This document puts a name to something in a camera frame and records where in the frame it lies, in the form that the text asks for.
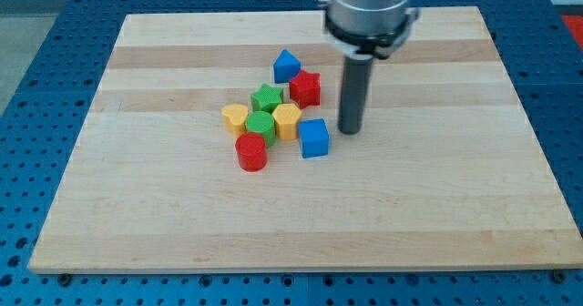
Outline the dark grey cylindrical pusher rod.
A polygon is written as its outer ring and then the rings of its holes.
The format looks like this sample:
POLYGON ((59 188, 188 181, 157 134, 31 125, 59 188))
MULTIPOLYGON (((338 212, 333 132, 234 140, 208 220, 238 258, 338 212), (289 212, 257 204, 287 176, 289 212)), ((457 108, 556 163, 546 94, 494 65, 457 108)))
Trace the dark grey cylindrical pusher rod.
POLYGON ((345 135, 357 134, 362 128, 372 68, 372 57, 344 58, 338 129, 345 135))

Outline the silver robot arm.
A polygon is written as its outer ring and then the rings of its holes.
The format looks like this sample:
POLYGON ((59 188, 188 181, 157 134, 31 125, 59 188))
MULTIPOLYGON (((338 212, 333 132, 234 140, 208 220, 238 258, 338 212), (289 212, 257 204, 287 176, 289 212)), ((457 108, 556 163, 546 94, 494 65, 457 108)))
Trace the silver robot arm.
POLYGON ((318 0, 323 27, 343 53, 338 129, 354 135, 362 128, 375 60, 386 60, 410 35, 419 10, 411 0, 318 0))

